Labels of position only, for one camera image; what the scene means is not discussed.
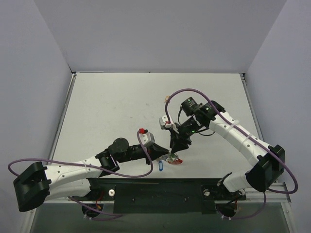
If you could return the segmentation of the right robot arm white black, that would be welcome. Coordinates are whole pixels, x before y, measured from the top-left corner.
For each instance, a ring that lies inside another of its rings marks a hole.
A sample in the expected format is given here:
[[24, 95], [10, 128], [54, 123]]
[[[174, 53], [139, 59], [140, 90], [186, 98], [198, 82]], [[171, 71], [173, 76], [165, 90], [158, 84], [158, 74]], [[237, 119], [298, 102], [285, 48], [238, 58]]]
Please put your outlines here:
[[188, 119], [183, 124], [174, 123], [170, 128], [172, 153], [186, 150], [191, 145], [190, 137], [203, 127], [222, 136], [249, 162], [252, 169], [240, 173], [228, 173], [219, 180], [218, 195], [227, 199], [234, 192], [252, 187], [265, 192], [284, 172], [280, 164], [285, 161], [285, 150], [261, 141], [244, 129], [217, 102], [198, 104], [192, 97], [181, 104]]

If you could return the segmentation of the key with blue tag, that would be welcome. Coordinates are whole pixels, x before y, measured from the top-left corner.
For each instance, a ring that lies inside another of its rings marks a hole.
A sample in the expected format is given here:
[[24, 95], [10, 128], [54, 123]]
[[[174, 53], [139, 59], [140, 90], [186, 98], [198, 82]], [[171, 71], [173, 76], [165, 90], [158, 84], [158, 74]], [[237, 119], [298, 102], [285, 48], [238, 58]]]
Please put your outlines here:
[[160, 172], [163, 171], [163, 162], [161, 160], [158, 162], [158, 169]]

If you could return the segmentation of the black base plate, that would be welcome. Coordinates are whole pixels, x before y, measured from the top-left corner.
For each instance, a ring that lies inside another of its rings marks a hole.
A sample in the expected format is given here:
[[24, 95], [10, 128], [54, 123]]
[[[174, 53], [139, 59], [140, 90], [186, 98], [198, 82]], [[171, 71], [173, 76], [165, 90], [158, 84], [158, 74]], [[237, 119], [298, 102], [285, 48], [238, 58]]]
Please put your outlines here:
[[230, 193], [217, 178], [90, 178], [90, 190], [74, 195], [78, 201], [113, 202], [115, 214], [213, 214], [215, 202], [233, 206], [245, 200], [240, 191]]

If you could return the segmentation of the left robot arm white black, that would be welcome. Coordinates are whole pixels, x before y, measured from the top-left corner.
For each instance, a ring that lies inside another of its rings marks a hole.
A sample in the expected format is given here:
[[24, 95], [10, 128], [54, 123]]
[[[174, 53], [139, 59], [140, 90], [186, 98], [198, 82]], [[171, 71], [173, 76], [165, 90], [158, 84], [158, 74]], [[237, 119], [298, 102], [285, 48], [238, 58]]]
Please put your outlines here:
[[168, 154], [169, 150], [147, 139], [143, 140], [142, 145], [130, 146], [125, 138], [118, 138], [103, 152], [77, 163], [45, 166], [42, 162], [35, 162], [13, 182], [18, 209], [26, 212], [40, 206], [53, 188], [116, 172], [120, 169], [119, 163], [144, 158], [149, 165], [153, 160]]

